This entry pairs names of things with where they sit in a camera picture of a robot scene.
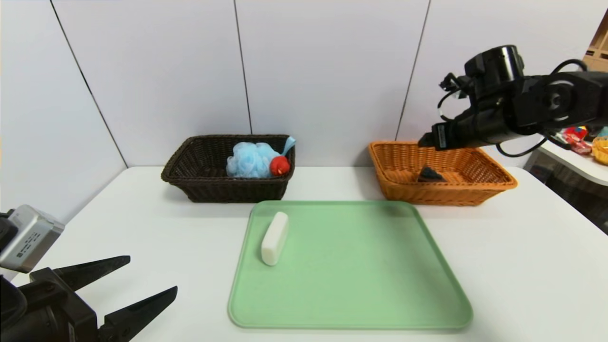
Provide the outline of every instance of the dark object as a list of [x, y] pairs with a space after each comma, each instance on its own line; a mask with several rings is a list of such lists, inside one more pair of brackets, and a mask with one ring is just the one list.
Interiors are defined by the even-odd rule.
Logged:
[[272, 178], [234, 178], [226, 174], [237, 143], [265, 142], [283, 151], [287, 135], [207, 135], [188, 138], [162, 171], [165, 182], [182, 189], [192, 202], [257, 203], [280, 200], [294, 174], [295, 147], [287, 152], [289, 172]]
[[440, 183], [445, 181], [442, 175], [428, 166], [423, 167], [418, 175], [418, 182], [421, 183]]
[[0, 278], [2, 341], [129, 341], [175, 300], [177, 287], [106, 315], [99, 330], [97, 315], [74, 292], [129, 261], [120, 256], [44, 268], [30, 273], [32, 282], [19, 288]]
[[[582, 72], [560, 72], [569, 64]], [[506, 156], [522, 156], [540, 146], [509, 154], [500, 143], [540, 133], [546, 140], [562, 128], [608, 124], [608, 73], [586, 71], [579, 60], [561, 63], [550, 75], [524, 76], [523, 60], [513, 45], [495, 47], [465, 64], [466, 76], [448, 74], [440, 86], [469, 96], [471, 106], [435, 124], [418, 142], [436, 150], [496, 145]]]
[[11, 240], [17, 235], [19, 228], [9, 219], [0, 217], [0, 252], [9, 245]]

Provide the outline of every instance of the brown wicker basket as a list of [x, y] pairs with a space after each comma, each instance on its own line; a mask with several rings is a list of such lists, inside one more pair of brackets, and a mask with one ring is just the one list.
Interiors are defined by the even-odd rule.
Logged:
[[[416, 142], [372, 142], [369, 152], [382, 193], [388, 200], [415, 204], [476, 206], [517, 186], [503, 167], [479, 148], [438, 152]], [[419, 183], [418, 174], [429, 166], [445, 183]]]
[[241, 141], [265, 142], [282, 152], [287, 135], [207, 135], [188, 138], [162, 171], [165, 182], [182, 189], [192, 202], [257, 203], [280, 200], [294, 174], [295, 147], [287, 153], [291, 168], [272, 178], [232, 178], [226, 174], [232, 148]]

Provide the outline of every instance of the yellow bowl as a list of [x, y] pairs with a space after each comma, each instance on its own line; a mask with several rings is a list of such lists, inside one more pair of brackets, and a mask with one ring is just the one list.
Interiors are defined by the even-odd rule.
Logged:
[[608, 136], [598, 136], [593, 140], [592, 153], [595, 160], [608, 165]]

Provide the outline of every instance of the white wall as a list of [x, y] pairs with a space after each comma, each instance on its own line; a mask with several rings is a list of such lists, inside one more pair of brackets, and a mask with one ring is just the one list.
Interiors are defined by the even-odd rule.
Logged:
[[49, 1], [2, 2], [2, 211], [63, 222], [125, 169]]
[[[582, 58], [607, 6], [606, 0], [432, 0], [398, 139], [417, 140], [441, 120], [437, 102], [444, 92], [438, 84], [448, 72], [464, 74], [464, 63], [480, 52], [515, 44], [528, 75], [548, 74], [566, 59]], [[468, 100], [448, 99], [442, 109], [454, 117], [468, 106]], [[530, 136], [503, 147], [519, 153], [539, 139]], [[528, 158], [485, 149], [506, 166], [523, 166]]]
[[255, 134], [298, 139], [301, 166], [371, 164], [394, 140], [428, 0], [237, 0]]
[[129, 166], [164, 165], [190, 136], [250, 133], [232, 0], [54, 3]]

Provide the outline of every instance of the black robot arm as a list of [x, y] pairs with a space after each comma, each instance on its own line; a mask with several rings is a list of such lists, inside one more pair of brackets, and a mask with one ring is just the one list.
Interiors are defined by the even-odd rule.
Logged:
[[[568, 64], [584, 71], [560, 72]], [[542, 142], [549, 139], [566, 148], [552, 138], [560, 129], [608, 125], [608, 73], [586, 70], [583, 62], [568, 60], [550, 75], [524, 76], [515, 46], [482, 52], [465, 64], [465, 76], [448, 74], [441, 82], [448, 91], [438, 104], [444, 122], [433, 125], [418, 145], [437, 150], [496, 145], [503, 153], [501, 142], [540, 133]], [[441, 104], [456, 92], [468, 96], [471, 106], [448, 119]]]

